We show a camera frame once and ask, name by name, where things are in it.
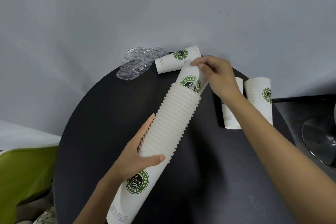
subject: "floor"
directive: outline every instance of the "floor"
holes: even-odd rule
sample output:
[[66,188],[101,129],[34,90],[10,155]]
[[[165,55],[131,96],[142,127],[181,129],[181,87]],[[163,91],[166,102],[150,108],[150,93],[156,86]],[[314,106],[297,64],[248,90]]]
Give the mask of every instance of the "floor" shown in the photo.
[[306,120],[315,116],[333,117],[335,102],[336,99],[275,103],[275,106],[288,125],[299,150],[324,170],[334,181],[336,181],[336,168],[323,164],[311,154],[302,139],[301,127]]

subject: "coffee logo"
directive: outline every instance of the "coffee logo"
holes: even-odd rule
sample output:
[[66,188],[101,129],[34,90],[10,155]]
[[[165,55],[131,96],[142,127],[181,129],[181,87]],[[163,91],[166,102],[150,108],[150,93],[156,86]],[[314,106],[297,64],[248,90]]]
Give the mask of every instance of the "coffee logo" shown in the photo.
[[174,57],[177,59],[185,59],[186,56],[188,55],[188,51],[187,50],[182,50],[179,52],[174,52]]
[[183,78],[183,80],[180,82],[180,85],[191,89],[195,93],[199,93],[201,89],[201,82],[195,76],[187,76]]
[[132,178],[126,180],[126,188],[132,194],[142,192],[148,185],[149,177],[145,170],[134,175]]
[[270,103],[270,104],[272,103],[272,95],[271,95],[271,89],[270,88],[264,89],[264,91],[262,92],[262,95],[268,103]]

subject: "white wall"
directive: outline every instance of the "white wall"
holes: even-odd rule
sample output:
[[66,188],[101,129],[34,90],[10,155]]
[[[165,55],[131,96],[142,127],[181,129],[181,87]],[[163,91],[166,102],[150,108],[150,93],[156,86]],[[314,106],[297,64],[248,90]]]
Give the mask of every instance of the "white wall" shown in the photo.
[[336,93],[335,36],[335,0],[0,0],[0,119],[61,135],[136,46],[197,44],[274,98]]

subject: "tilted paper cup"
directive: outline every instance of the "tilted paper cup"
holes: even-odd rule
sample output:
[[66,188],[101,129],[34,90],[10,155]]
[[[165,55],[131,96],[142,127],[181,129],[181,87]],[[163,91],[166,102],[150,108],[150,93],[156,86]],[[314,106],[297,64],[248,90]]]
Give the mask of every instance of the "tilted paper cup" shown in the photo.
[[191,66],[189,61],[185,61],[175,83],[187,87],[200,96],[208,82],[198,66]]
[[197,45],[188,47],[179,52],[174,52],[155,60],[157,72],[159,74],[180,70],[185,61],[193,61],[201,56]]
[[[236,77],[236,82],[238,84],[239,90],[243,93],[243,79]],[[224,125],[227,129],[241,129],[240,124],[238,123],[236,117],[233,115],[229,107],[226,104],[222,103],[222,111],[223,111],[223,118],[224,118]]]
[[273,125],[271,80],[265,77],[249,79],[244,87],[248,101]]

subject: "fingernail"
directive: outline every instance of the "fingernail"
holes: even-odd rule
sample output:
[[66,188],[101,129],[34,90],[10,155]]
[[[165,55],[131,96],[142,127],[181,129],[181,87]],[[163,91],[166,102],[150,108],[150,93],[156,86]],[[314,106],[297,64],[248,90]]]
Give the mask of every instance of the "fingernail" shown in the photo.
[[165,155],[160,155],[160,162],[164,161],[166,159]]

